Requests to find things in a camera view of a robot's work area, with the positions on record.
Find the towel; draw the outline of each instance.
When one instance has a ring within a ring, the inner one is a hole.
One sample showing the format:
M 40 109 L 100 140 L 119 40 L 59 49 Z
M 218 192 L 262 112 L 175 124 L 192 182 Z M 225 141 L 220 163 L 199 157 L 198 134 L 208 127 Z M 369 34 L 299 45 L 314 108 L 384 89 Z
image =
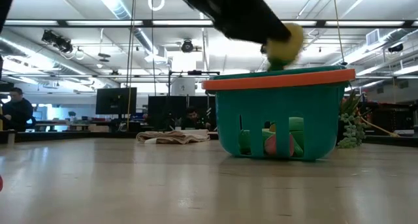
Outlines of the towel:
M 137 134 L 137 140 L 145 144 L 187 144 L 210 140 L 208 131 L 183 130 L 171 132 L 144 132 Z

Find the man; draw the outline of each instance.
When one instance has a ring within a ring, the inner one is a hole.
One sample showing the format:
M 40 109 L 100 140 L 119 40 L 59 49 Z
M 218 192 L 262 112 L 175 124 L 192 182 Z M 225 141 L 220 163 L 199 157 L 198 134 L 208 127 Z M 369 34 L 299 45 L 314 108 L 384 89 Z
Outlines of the man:
M 14 129 L 24 132 L 26 121 L 30 120 L 33 114 L 32 104 L 24 98 L 20 88 L 12 88 L 10 101 L 3 105 L 3 130 Z
M 182 129 L 210 129 L 210 123 L 204 117 L 200 117 L 194 107 L 186 110 L 186 117 L 182 119 Z

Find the pink object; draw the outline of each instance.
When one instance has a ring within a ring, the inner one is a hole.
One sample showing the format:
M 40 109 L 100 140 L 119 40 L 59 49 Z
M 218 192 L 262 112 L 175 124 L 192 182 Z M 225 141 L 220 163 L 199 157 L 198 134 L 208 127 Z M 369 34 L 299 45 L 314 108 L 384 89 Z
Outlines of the pink object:
M 293 152 L 295 152 L 295 147 L 293 145 L 293 136 L 291 134 L 289 134 L 289 144 L 290 144 L 290 156 L 292 156 Z M 276 154 L 276 135 L 272 135 L 266 140 L 265 150 L 267 152 L 267 155 Z

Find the wooden floor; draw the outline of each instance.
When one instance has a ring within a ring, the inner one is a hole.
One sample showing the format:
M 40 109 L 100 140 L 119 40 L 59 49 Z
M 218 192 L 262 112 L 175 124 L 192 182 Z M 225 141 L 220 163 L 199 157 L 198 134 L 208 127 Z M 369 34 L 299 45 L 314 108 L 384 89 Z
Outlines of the wooden floor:
M 416 223 L 418 150 L 364 145 L 315 163 L 229 157 L 218 141 L 0 150 L 0 223 Z

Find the black monitor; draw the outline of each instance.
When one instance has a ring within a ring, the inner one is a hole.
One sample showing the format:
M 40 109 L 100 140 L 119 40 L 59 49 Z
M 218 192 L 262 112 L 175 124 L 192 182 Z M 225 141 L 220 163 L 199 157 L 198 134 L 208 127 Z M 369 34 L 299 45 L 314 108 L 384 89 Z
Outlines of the black monitor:
M 185 115 L 187 108 L 184 96 L 149 96 L 148 115 L 155 130 L 170 130 L 175 121 Z
M 186 97 L 184 96 L 149 96 L 148 115 L 159 116 L 171 114 L 173 118 L 181 118 L 187 109 Z
M 134 114 L 137 111 L 137 89 L 129 88 L 98 89 L 96 98 L 96 114 Z
M 189 106 L 196 109 L 199 115 L 206 115 L 209 123 L 216 127 L 216 100 L 215 96 L 192 96 L 189 97 Z

